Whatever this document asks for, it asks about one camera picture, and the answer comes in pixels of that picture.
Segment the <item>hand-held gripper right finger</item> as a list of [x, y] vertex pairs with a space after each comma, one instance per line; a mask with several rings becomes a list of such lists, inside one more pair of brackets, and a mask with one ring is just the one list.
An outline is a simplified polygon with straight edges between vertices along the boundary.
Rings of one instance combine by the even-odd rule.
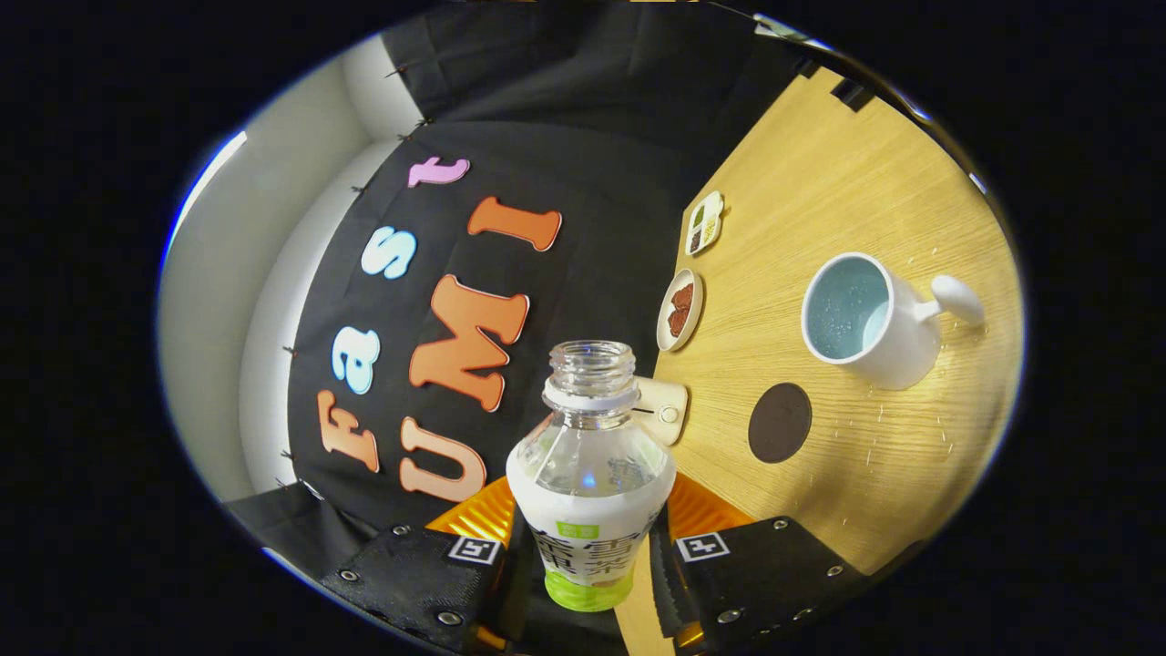
[[798, 520], [750, 519], [682, 473], [649, 528], [649, 578], [676, 653], [746, 651], [871, 584]]

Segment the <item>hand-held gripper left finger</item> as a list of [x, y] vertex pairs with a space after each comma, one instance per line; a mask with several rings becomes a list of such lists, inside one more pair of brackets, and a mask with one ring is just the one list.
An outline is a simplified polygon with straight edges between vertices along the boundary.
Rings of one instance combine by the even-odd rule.
[[428, 525], [389, 528], [321, 584], [438, 653], [512, 655], [531, 599], [533, 539], [506, 477]]

